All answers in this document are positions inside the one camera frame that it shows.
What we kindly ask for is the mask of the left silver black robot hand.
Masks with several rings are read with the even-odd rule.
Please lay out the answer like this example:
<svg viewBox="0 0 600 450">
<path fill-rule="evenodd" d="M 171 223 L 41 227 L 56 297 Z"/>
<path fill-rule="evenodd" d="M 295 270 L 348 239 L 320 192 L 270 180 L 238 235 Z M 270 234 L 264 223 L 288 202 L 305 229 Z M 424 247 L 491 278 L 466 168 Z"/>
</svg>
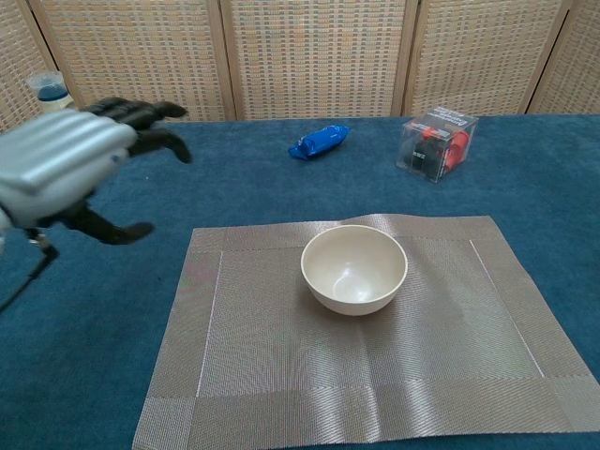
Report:
<svg viewBox="0 0 600 450">
<path fill-rule="evenodd" d="M 189 164 L 185 142 L 159 125 L 187 110 L 170 101 L 107 97 L 81 110 L 43 114 L 1 136 L 1 231 L 49 228 L 56 222 L 103 244 L 129 245 L 154 227 L 112 224 L 89 198 L 128 160 L 171 150 Z"/>
</svg>

